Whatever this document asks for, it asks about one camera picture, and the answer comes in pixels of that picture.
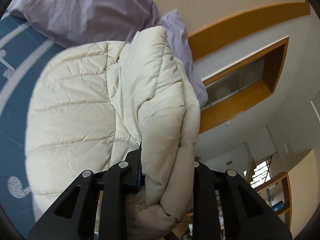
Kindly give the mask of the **wooden framed glass door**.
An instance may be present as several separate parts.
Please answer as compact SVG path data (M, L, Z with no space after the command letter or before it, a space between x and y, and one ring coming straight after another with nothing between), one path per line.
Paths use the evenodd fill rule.
M194 60L212 56L238 41L277 24L310 15L310 4L293 2L267 5L239 13L189 36ZM271 96L276 90L291 38L284 36L265 46L254 46L231 63L207 63L202 83L208 92L201 113L200 132L206 132Z

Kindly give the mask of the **wooden wall shelf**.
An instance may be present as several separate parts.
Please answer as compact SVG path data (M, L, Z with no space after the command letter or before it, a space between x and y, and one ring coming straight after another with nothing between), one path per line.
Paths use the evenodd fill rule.
M255 191L290 229L292 197L289 174L287 172L280 172L269 181L256 187Z

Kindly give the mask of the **blue white striped bedspread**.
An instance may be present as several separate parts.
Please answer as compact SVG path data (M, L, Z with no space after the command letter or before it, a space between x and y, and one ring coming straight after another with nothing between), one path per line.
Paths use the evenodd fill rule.
M25 20L1 18L1 206L27 237L37 207L25 172L25 129L30 97L45 65L63 48Z

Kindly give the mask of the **lavender pillow left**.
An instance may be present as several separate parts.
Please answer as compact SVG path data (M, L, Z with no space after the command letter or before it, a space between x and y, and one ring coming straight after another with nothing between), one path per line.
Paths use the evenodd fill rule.
M12 0L8 12L64 48L130 42L159 19L153 0Z

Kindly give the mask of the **cream puffer jacket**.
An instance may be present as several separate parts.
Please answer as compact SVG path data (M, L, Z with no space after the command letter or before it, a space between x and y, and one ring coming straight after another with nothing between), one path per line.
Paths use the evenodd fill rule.
M129 239L160 239L185 216L200 106L161 26L131 42L63 50L33 90L25 169L43 215L84 170L108 170L140 148L145 185L127 198Z

